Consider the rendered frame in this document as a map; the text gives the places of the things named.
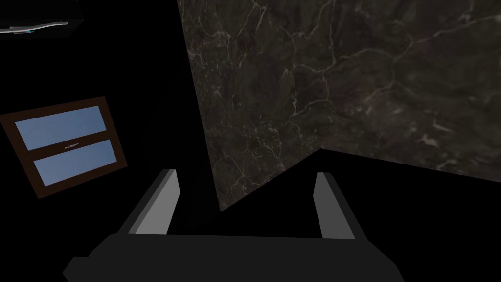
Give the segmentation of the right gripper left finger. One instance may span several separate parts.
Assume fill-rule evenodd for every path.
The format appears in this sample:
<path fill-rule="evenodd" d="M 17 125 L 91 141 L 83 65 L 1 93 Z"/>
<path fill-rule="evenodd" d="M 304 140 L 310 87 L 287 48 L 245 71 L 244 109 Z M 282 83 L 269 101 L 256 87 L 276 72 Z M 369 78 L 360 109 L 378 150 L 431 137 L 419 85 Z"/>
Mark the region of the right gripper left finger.
<path fill-rule="evenodd" d="M 118 233 L 167 234 L 179 197 L 180 186 L 176 170 L 162 170 Z"/>

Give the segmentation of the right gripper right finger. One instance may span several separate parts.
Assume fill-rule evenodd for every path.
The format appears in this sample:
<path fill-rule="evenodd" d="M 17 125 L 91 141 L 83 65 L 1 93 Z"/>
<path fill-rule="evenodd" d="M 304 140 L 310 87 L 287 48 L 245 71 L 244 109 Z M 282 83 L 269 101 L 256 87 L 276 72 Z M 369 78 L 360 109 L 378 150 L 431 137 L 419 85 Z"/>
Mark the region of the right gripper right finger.
<path fill-rule="evenodd" d="M 317 173 L 313 199 L 322 238 L 367 240 L 331 173 Z"/>

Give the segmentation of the brown framed window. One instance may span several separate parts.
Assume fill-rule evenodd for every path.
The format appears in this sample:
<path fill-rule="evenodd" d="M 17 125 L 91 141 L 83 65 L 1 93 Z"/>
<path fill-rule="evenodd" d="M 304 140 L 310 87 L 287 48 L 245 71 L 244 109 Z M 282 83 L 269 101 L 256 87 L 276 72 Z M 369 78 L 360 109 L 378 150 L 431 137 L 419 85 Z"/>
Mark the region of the brown framed window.
<path fill-rule="evenodd" d="M 38 198 L 125 168 L 105 97 L 0 115 Z"/>

